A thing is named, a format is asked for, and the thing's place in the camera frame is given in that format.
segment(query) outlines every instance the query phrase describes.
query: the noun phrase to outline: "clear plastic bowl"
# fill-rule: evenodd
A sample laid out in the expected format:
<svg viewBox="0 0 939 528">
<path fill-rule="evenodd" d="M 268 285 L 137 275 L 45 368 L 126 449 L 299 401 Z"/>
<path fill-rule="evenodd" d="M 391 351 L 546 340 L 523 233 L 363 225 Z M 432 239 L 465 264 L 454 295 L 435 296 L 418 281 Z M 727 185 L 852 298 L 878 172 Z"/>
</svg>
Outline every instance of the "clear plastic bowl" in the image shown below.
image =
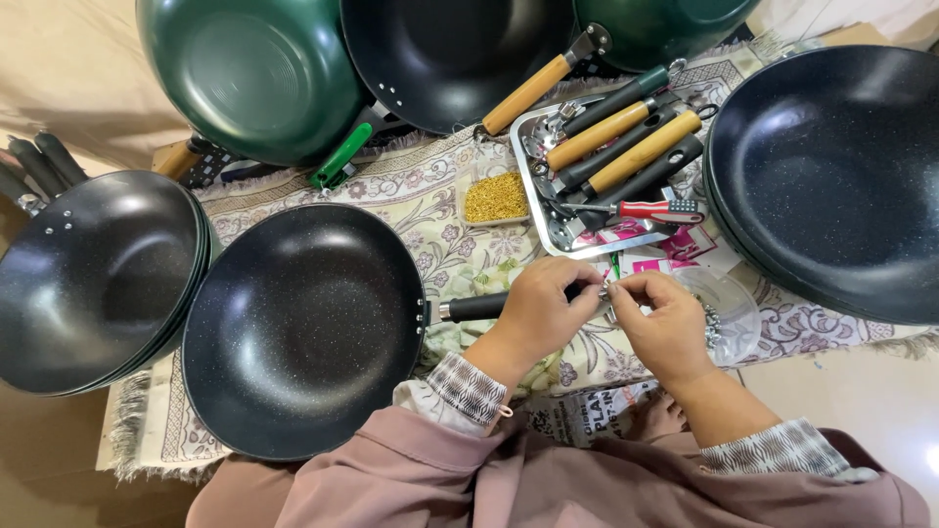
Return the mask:
<svg viewBox="0 0 939 528">
<path fill-rule="evenodd" d="M 720 339 L 708 350 L 715 365 L 736 365 L 757 348 L 762 329 L 760 310 L 742 284 L 704 267 L 679 268 L 671 276 L 700 295 L 720 317 Z"/>
<path fill-rule="evenodd" d="M 516 159 L 509 157 L 505 160 L 485 161 L 473 163 L 460 169 L 456 173 L 454 185 L 456 186 L 456 216 L 464 225 L 500 225 L 519 223 L 531 218 L 531 211 L 525 216 L 516 218 L 504 218 L 502 220 L 490 220 L 489 222 L 470 222 L 466 215 L 467 191 L 477 181 L 486 178 L 492 178 L 506 172 L 518 172 Z"/>
</svg>

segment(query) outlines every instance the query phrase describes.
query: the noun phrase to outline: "stainless steel tray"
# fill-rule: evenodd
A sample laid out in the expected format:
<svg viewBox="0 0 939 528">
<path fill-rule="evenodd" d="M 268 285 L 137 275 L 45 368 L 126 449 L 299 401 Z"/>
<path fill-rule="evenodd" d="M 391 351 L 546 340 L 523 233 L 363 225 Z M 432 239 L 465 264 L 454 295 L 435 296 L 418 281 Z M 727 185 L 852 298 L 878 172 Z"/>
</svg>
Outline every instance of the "stainless steel tray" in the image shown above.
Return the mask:
<svg viewBox="0 0 939 528">
<path fill-rule="evenodd" d="M 571 101 L 580 105 L 586 105 L 594 101 L 599 101 L 604 97 L 606 97 L 605 94 L 597 94 L 573 99 Z M 569 256 L 576 259 L 591 258 L 606 253 L 622 251 L 623 249 L 631 247 L 663 241 L 675 234 L 675 227 L 673 226 L 663 225 L 657 222 L 639 221 L 642 226 L 646 228 L 647 232 L 624 241 L 615 241 L 606 244 L 581 244 L 580 242 L 558 241 L 560 237 L 552 236 L 552 229 L 557 232 L 562 224 L 555 219 L 550 212 L 546 211 L 542 197 L 535 189 L 530 170 L 532 159 L 525 152 L 521 138 L 523 135 L 531 135 L 535 125 L 543 117 L 556 114 L 558 109 L 561 108 L 561 104 L 563 103 L 546 106 L 545 108 L 523 114 L 516 119 L 516 122 L 512 124 L 512 128 L 509 129 L 509 139 L 512 141 L 512 150 L 515 152 L 516 159 L 518 160 L 518 170 L 522 175 L 522 183 L 525 185 L 525 195 L 528 198 L 531 220 L 534 222 L 535 229 L 538 231 L 538 238 L 541 239 L 541 244 L 545 246 L 545 250 L 548 254 L 553 256 Z M 663 190 L 663 193 L 665 194 L 664 199 L 674 199 L 674 195 L 669 196 L 669 194 L 671 194 L 670 189 Z"/>
</svg>

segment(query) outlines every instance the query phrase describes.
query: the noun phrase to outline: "tiled floor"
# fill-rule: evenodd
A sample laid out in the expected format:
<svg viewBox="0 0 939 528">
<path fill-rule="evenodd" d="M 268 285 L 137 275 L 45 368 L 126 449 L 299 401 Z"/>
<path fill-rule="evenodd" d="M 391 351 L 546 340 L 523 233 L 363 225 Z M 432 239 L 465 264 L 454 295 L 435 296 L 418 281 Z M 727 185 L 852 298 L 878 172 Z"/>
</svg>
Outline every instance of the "tiled floor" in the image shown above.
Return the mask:
<svg viewBox="0 0 939 528">
<path fill-rule="evenodd" d="M 782 418 L 839 428 L 926 498 L 939 526 L 939 351 L 832 350 L 738 371 Z"/>
</svg>

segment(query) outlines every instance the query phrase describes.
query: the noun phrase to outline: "floral rug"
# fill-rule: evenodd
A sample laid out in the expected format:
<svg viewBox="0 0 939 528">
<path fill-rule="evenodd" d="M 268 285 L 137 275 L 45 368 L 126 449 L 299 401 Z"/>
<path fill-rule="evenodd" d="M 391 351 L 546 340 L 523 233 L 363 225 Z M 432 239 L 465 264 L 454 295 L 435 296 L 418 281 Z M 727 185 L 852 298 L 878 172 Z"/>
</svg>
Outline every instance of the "floral rug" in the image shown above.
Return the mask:
<svg viewBox="0 0 939 528">
<path fill-rule="evenodd" d="M 692 62 L 676 80 L 674 90 L 695 103 L 721 103 L 760 67 L 749 49 L 740 48 Z M 559 94 L 562 99 L 571 97 L 575 95 Z M 370 210 L 405 241 L 427 296 L 437 298 L 452 290 L 456 281 L 464 280 L 466 270 L 524 266 L 544 253 L 528 223 L 480 228 L 463 225 L 456 218 L 454 176 L 461 168 L 481 162 L 515 161 L 504 141 L 476 143 L 471 129 L 465 129 L 359 160 L 357 176 L 330 194 L 310 187 L 297 171 L 284 171 L 260 181 L 209 188 L 200 192 L 199 198 L 223 245 L 272 214 L 302 204 L 342 202 Z M 672 184 L 683 196 L 700 195 L 700 165 L 689 165 Z M 744 364 L 902 338 L 925 330 L 872 323 L 826 310 L 774 286 L 746 265 L 738 265 L 731 275 L 750 287 L 762 311 L 759 347 Z M 466 346 L 447 340 L 447 333 L 454 328 L 452 323 L 444 323 L 427 333 L 422 368 L 433 365 L 443 351 Z M 543 365 L 541 372 L 532 375 L 522 394 L 531 389 L 552 396 L 588 394 L 651 377 L 632 353 L 622 330 L 598 318 L 549 365 Z M 208 465 L 228 452 L 192 411 L 183 388 L 178 351 L 150 370 L 112 386 L 108 408 L 114 422 L 105 427 L 105 447 L 109 449 L 104 451 L 112 455 L 100 460 L 99 467 L 114 469 L 118 478 L 160 474 L 197 480 L 205 475 Z"/>
</svg>

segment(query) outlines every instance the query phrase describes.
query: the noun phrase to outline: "frying pan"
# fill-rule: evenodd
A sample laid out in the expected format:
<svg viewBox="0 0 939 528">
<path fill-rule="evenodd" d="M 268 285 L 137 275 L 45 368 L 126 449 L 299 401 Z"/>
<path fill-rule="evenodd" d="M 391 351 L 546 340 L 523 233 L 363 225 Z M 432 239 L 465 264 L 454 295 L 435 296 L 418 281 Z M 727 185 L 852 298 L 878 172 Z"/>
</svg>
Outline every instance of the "frying pan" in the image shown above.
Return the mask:
<svg viewBox="0 0 939 528">
<path fill-rule="evenodd" d="M 575 0 L 581 33 L 571 47 L 551 59 L 529 80 L 494 107 L 483 119 L 490 134 L 516 117 L 571 72 L 578 61 L 597 53 L 611 66 L 645 71 L 608 98 L 608 102 L 579 116 L 574 135 L 643 97 L 669 81 L 684 61 L 718 44 L 743 23 L 760 0 Z M 671 64 L 668 71 L 661 65 Z"/>
<path fill-rule="evenodd" d="M 937 79 L 934 55 L 843 46 L 744 81 L 704 160 L 729 240 L 822 306 L 939 323 L 939 136 L 921 118 L 939 111 Z"/>
<path fill-rule="evenodd" d="M 570 0 L 342 0 L 342 23 L 352 62 L 379 108 L 438 134 L 479 122 L 561 53 L 576 26 Z M 315 179 L 335 185 L 380 122 L 362 125 Z"/>
<path fill-rule="evenodd" d="M 39 210 L 0 260 L 0 379 L 62 396 L 150 346 L 192 281 L 197 212 L 148 171 L 85 181 Z"/>
<path fill-rule="evenodd" d="M 497 318 L 506 296 L 432 303 L 407 247 L 375 215 L 339 204 L 286 210 L 235 240 L 196 294 L 186 391 L 235 451 L 309 458 L 390 403 L 427 324 Z"/>
<path fill-rule="evenodd" d="M 137 0 L 136 9 L 166 96 L 246 158 L 312 164 L 362 108 L 338 0 Z"/>
</svg>

